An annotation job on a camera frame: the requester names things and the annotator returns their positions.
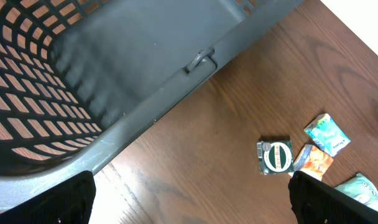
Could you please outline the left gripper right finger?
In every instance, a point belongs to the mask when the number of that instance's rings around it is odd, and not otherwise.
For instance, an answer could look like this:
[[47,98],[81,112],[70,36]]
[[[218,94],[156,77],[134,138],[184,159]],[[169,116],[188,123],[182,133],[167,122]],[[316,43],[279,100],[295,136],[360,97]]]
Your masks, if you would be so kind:
[[302,171],[294,172],[288,189],[292,211],[301,224],[378,224],[378,211]]

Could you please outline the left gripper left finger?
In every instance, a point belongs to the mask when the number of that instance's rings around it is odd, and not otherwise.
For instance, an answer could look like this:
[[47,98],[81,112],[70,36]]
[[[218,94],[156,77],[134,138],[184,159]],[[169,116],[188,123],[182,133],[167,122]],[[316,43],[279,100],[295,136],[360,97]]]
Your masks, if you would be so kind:
[[88,224],[96,195],[90,171],[83,171],[0,214],[0,224]]

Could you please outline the orange tissue packet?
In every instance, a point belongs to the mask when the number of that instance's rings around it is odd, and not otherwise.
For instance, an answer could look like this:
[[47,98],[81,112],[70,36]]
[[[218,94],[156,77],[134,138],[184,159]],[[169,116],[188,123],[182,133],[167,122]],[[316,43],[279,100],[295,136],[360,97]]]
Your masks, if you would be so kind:
[[306,144],[293,163],[293,172],[288,174],[293,177],[295,171],[302,171],[311,177],[321,181],[334,159],[312,144]]

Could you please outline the light green pouch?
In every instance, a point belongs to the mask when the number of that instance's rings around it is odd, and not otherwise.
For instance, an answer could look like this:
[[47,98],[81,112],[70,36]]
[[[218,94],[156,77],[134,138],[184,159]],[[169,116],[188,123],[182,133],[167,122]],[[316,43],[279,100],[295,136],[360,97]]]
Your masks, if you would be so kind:
[[369,208],[378,211],[378,190],[375,185],[361,173],[357,173],[355,177],[338,185],[335,189]]

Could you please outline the dark green balm box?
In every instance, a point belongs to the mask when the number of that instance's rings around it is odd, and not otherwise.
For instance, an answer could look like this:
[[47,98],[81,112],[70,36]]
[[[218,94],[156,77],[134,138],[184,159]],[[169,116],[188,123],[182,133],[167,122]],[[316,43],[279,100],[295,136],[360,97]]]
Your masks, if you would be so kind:
[[292,142],[258,141],[259,170],[263,175],[283,174],[294,171]]

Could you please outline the teal tissue packet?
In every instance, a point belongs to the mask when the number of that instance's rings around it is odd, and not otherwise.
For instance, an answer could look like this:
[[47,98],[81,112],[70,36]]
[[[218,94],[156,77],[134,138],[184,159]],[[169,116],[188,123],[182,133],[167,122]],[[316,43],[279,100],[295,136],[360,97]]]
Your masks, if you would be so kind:
[[351,142],[328,113],[317,116],[305,127],[304,132],[331,157]]

